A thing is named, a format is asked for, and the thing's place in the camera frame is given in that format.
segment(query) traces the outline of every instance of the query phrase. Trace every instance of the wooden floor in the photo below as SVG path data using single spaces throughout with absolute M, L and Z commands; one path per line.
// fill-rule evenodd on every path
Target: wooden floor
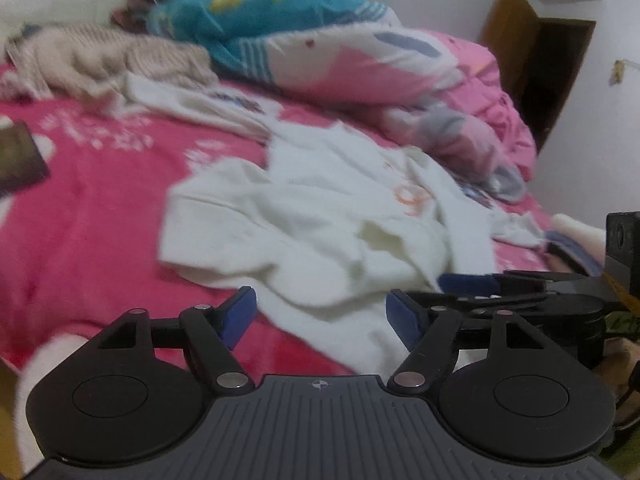
M 0 473 L 9 480 L 22 477 L 12 420 L 15 381 L 15 375 L 0 361 Z

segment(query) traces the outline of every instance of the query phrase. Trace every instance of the crosshair logo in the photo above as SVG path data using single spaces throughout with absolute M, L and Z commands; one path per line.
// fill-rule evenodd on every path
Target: crosshair logo
M 324 390 L 326 387 L 329 386 L 329 383 L 322 379 L 316 379 L 311 383 L 311 385 L 317 390 Z

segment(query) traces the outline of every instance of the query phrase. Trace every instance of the pink blanket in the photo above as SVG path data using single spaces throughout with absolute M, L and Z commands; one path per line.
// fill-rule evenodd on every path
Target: pink blanket
M 304 105 L 283 104 L 283 119 L 332 122 Z M 0 114 L 25 120 L 56 145 L 51 179 L 19 193 L 0 228 L 0 356 L 19 368 L 57 332 L 92 336 L 130 308 L 173 317 L 229 296 L 158 265 L 159 225 L 170 185 L 222 156 L 263 164 L 257 142 L 154 116 L 103 120 L 83 115 L 69 99 L 0 103 Z M 545 222 L 530 198 L 515 210 L 533 210 Z M 544 268 L 539 254 L 503 244 L 496 244 L 496 257 L 501 269 Z M 348 372 L 264 318 L 235 354 L 256 380 L 265 373 Z M 180 362 L 175 353 L 163 356 Z

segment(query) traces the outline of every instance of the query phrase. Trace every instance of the doorway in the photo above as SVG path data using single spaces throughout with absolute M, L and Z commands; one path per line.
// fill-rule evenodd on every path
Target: doorway
M 580 72 L 596 22 L 540 18 L 527 0 L 497 0 L 480 43 L 498 60 L 502 88 L 530 127 L 538 151 Z

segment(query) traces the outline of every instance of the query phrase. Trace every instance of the gray ribbed plate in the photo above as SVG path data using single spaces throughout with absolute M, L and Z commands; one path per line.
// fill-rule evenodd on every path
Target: gray ribbed plate
M 525 468 L 466 449 L 420 399 L 373 376 L 268 376 L 217 400 L 203 423 L 145 463 L 89 470 L 49 460 L 30 480 L 613 480 L 597 459 Z

